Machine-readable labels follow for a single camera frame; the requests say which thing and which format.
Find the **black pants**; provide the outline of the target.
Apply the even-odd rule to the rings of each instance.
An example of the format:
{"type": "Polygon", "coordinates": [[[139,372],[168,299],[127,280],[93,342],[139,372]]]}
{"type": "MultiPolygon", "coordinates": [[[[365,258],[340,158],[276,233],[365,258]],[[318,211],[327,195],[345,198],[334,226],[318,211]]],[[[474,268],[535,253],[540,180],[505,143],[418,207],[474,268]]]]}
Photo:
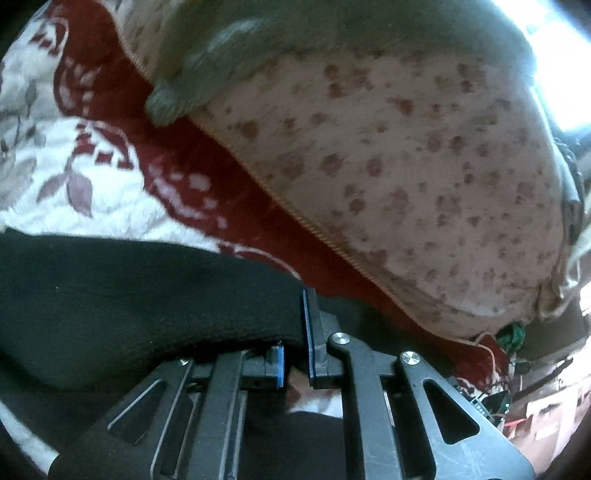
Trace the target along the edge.
{"type": "Polygon", "coordinates": [[[312,388],[308,377],[307,288],[372,349],[398,356],[410,346],[399,333],[382,348],[325,309],[314,287],[179,245],[9,230],[1,237],[1,395],[57,458],[161,364],[280,346],[283,388],[249,392],[235,479],[350,479],[341,391],[312,388]]]}

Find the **beige spotted pillow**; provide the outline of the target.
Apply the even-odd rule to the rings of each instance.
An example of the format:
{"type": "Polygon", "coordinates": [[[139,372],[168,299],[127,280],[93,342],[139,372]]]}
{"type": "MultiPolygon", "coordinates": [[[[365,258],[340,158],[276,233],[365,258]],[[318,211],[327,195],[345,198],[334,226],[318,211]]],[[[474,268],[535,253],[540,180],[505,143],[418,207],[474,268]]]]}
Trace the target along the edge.
{"type": "MultiPolygon", "coordinates": [[[[182,2],[109,5],[153,88],[182,2]]],[[[533,76],[458,52],[290,52],[183,117],[419,323],[471,337],[568,294],[562,160],[533,76]]]]}

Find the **floral red white blanket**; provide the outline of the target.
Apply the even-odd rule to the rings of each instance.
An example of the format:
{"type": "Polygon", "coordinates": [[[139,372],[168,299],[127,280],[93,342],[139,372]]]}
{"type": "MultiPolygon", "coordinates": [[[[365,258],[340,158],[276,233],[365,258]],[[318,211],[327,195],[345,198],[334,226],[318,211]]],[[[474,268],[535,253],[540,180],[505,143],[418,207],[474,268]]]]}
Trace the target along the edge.
{"type": "Polygon", "coordinates": [[[322,306],[390,349],[409,332],[458,386],[501,388],[505,353],[492,337],[439,340],[331,245],[291,215],[192,123],[162,132],[143,116],[149,87],[122,49],[110,7],[52,1],[9,28],[1,63],[3,226],[26,235],[175,243],[184,253],[300,282],[322,306]]]}

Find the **grey garment on pillow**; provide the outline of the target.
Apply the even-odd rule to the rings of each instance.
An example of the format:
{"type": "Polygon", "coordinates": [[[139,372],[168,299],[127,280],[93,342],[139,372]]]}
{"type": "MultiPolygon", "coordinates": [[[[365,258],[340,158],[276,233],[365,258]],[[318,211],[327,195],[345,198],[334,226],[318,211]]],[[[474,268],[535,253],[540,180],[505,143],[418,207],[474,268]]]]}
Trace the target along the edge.
{"type": "Polygon", "coordinates": [[[458,52],[533,76],[523,31],[492,1],[184,1],[145,109],[165,126],[290,52],[458,52]]]}

